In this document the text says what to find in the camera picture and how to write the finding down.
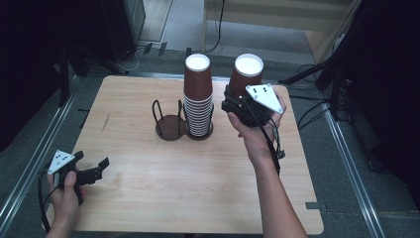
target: wooden table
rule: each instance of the wooden table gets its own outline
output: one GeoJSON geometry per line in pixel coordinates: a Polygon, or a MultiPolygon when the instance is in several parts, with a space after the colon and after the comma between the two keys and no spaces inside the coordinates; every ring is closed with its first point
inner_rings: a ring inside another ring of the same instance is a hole
{"type": "MultiPolygon", "coordinates": [[[[177,113],[183,80],[108,76],[74,152],[81,170],[106,157],[103,179],[88,186],[76,230],[173,233],[262,233],[255,172],[243,140],[220,108],[227,81],[213,82],[214,131],[204,141],[186,135],[172,142],[156,133],[152,104],[177,113]]],[[[306,209],[316,197],[287,89],[280,126],[280,177],[308,234],[320,234],[320,211],[306,209]]]]}

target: metal rail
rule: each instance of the metal rail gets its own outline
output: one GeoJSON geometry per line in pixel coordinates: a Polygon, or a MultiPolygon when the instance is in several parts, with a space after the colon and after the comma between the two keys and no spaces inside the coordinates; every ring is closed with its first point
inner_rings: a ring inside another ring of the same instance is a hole
{"type": "Polygon", "coordinates": [[[36,147],[30,160],[28,161],[25,170],[22,172],[21,177],[6,199],[6,202],[3,204],[3,207],[0,211],[0,237],[6,237],[7,230],[9,229],[13,218],[15,217],[20,205],[25,198],[25,195],[31,187],[31,184],[34,181],[38,170],[41,168],[46,153],[53,143],[56,133],[61,127],[61,124],[64,121],[69,108],[71,107],[77,91],[78,83],[79,79],[77,76],[75,76],[72,80],[72,93],[70,94],[68,100],[57,109],[47,131],[36,147]]]}

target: forearm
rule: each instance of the forearm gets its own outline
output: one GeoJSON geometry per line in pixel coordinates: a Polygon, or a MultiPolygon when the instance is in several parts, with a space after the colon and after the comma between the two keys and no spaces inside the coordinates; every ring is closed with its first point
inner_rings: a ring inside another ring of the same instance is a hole
{"type": "Polygon", "coordinates": [[[271,158],[259,158],[253,165],[256,170],[264,237],[307,237],[271,158]]]}

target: hand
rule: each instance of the hand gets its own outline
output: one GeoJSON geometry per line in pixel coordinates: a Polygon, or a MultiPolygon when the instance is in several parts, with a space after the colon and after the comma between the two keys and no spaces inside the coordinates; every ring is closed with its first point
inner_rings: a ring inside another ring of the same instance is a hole
{"type": "MultiPolygon", "coordinates": [[[[54,190],[53,175],[48,177],[50,192],[54,190]]],[[[48,237],[69,237],[71,231],[77,225],[79,220],[79,204],[77,195],[74,192],[76,183],[76,173],[69,172],[64,181],[64,189],[57,188],[51,195],[54,208],[54,219],[52,229],[48,237]]]]}
{"type": "MultiPolygon", "coordinates": [[[[278,102],[283,108],[283,113],[286,111],[286,105],[280,95],[278,96],[278,102]]],[[[271,116],[272,121],[278,128],[280,120],[283,114],[274,113],[271,116]]],[[[245,147],[248,151],[248,156],[253,163],[254,167],[261,161],[261,158],[269,158],[271,160],[271,152],[266,144],[266,139],[261,131],[260,127],[247,127],[241,123],[238,117],[230,112],[228,113],[229,121],[232,126],[239,132],[238,137],[244,138],[245,147]]],[[[272,121],[269,121],[265,126],[265,131],[268,134],[271,141],[274,140],[272,121]]]]}

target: person's right hand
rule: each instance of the person's right hand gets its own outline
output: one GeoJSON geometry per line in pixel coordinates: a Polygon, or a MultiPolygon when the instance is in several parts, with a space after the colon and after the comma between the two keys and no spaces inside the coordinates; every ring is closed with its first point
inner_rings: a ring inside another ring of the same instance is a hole
{"type": "MultiPolygon", "coordinates": [[[[286,105],[280,95],[278,95],[278,102],[283,108],[283,114],[286,111],[286,105]]],[[[271,141],[274,140],[273,126],[280,125],[281,117],[283,114],[273,113],[271,116],[272,121],[269,121],[265,126],[265,131],[271,141]]],[[[241,123],[239,118],[232,112],[228,113],[229,121],[232,126],[239,132],[238,137],[244,138],[245,147],[248,151],[248,156],[255,166],[261,160],[269,159],[271,161],[271,152],[268,148],[267,141],[261,131],[260,127],[247,127],[241,123]]]]}

